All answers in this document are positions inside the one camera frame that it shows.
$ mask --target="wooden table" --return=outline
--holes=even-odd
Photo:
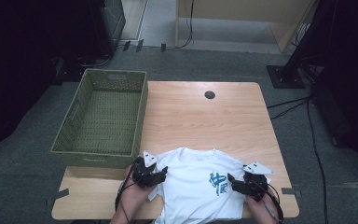
[[[141,151],[216,148],[246,163],[259,161],[276,173],[268,177],[281,196],[284,216],[298,216],[295,195],[282,194],[292,186],[258,84],[149,81],[148,89]],[[215,97],[207,99],[206,91]],[[69,195],[56,200],[52,216],[110,219],[123,179],[124,170],[67,167],[60,190],[69,189]],[[162,205],[159,197],[146,202],[135,218],[154,219]],[[251,216],[248,206],[242,216]]]
[[[176,0],[176,47],[180,46],[179,19],[191,18],[193,1],[193,18],[269,22],[281,52],[287,51],[300,25],[311,21],[319,2],[319,0]]]

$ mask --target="person's arm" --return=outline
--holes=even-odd
[[[268,188],[269,194],[274,196],[274,193],[270,188]],[[255,221],[258,224],[276,224],[278,222],[278,211],[275,207],[273,201],[271,198],[267,195],[267,193],[264,195],[263,199],[259,202],[255,201],[255,199],[252,196],[246,195],[246,201],[249,205],[249,208],[252,212],[252,215],[255,219]],[[266,205],[270,208],[270,210],[273,212],[273,217],[268,209],[266,208]]]
[[[126,176],[130,171],[130,167],[126,170]],[[135,213],[142,206],[147,199],[149,193],[156,187],[150,187],[146,189],[139,188],[138,185],[134,184],[132,175],[126,184],[128,187],[124,189],[121,194],[121,200],[118,203],[117,211],[113,215],[110,224],[128,224],[132,220]]]

